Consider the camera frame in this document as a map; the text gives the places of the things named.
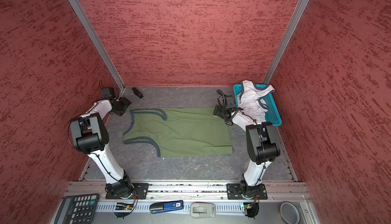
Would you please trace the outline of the white grey-trimmed tank top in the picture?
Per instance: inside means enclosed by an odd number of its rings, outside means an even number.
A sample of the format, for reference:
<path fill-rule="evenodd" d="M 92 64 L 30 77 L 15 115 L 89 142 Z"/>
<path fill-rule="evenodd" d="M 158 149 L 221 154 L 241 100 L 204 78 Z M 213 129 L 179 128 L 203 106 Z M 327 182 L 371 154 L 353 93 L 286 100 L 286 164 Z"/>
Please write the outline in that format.
<path fill-rule="evenodd" d="M 256 84 L 249 80 L 244 80 L 242 83 L 242 92 L 238 95 L 238 104 L 242 109 L 241 115 L 252 123 L 266 122 L 266 113 L 269 111 L 269 106 L 266 104 L 263 97 L 275 91 L 272 85 L 266 85 L 264 88 L 259 88 Z"/>

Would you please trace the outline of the teal plastic basket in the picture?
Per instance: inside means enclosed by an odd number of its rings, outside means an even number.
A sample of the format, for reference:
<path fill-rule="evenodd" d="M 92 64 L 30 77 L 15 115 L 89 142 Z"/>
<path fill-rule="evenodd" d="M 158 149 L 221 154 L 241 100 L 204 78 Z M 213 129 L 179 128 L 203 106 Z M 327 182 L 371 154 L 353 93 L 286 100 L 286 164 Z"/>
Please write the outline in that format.
<path fill-rule="evenodd" d="M 235 102 L 236 106 L 239 107 L 239 99 L 237 98 L 238 95 L 240 95 L 243 91 L 241 84 L 235 84 L 233 86 L 233 92 L 235 96 Z M 271 93 L 268 95 L 262 97 L 262 99 L 265 101 L 266 105 L 269 107 L 268 111 L 265 113 L 265 120 L 272 123 L 273 126 L 281 126 L 282 125 L 282 119 L 279 114 L 279 111 L 277 109 L 276 103 L 273 99 L 273 96 Z"/>

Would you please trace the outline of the olive green tank top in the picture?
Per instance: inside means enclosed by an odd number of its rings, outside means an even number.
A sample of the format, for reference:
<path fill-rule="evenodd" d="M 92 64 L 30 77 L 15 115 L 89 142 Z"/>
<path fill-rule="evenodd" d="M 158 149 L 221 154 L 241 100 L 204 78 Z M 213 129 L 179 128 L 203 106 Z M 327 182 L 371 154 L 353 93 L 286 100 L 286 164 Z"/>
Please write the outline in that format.
<path fill-rule="evenodd" d="M 232 154 L 229 127 L 213 112 L 213 108 L 133 109 L 123 142 L 151 144 L 158 157 Z"/>

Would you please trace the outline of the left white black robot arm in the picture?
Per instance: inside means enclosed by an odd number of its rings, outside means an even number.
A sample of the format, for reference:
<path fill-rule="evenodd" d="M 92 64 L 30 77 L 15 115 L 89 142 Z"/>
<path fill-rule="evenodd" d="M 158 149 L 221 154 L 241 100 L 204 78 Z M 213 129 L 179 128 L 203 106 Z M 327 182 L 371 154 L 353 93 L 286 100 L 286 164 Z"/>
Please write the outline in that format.
<path fill-rule="evenodd" d="M 110 150 L 110 136 L 103 121 L 108 114 L 122 116 L 131 102 L 116 96 L 113 87 L 102 87 L 101 92 L 101 99 L 94 102 L 89 110 L 70 120 L 68 140 L 76 151 L 89 156 L 97 164 L 104 175 L 108 197 L 135 199 L 135 187 Z"/>

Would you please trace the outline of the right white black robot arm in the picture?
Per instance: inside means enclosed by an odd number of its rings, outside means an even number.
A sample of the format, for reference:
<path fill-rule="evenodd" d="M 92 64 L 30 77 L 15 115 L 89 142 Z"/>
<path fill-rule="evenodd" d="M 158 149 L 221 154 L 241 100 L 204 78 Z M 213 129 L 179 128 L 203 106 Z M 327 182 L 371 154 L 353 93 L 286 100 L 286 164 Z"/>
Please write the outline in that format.
<path fill-rule="evenodd" d="M 273 128 L 273 124 L 258 122 L 245 114 L 244 109 L 236 106 L 233 96 L 226 95 L 221 90 L 216 92 L 219 98 L 213 115 L 223 119 L 226 125 L 237 125 L 245 131 L 246 148 L 250 157 L 247 170 L 243 174 L 243 180 L 239 184 L 227 185 L 228 198 L 231 199 L 231 195 L 236 194 L 247 200 L 256 200 L 258 197 L 266 199 L 262 178 L 267 168 L 281 153 L 275 136 L 268 132 Z"/>

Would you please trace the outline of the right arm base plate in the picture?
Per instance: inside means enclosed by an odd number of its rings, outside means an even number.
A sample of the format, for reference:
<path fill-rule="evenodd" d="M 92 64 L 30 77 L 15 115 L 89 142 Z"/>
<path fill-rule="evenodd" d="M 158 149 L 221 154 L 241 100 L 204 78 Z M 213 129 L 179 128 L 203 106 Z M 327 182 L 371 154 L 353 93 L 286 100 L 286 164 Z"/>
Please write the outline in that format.
<path fill-rule="evenodd" d="M 242 183 L 227 184 L 227 196 L 229 200 L 267 200 L 268 195 L 264 184 L 247 186 Z"/>

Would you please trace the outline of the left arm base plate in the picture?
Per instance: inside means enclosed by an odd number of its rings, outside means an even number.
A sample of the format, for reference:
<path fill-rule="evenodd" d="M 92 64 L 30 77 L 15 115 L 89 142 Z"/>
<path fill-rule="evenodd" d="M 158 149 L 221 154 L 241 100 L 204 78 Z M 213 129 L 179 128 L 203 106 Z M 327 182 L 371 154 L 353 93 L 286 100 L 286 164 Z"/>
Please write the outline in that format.
<path fill-rule="evenodd" d="M 133 184 L 133 192 L 129 192 L 129 194 L 123 194 L 122 196 L 117 195 L 114 196 L 107 191 L 105 198 L 108 200 L 125 200 L 131 201 L 136 197 L 138 200 L 145 200 L 148 194 L 148 183 L 134 183 Z"/>

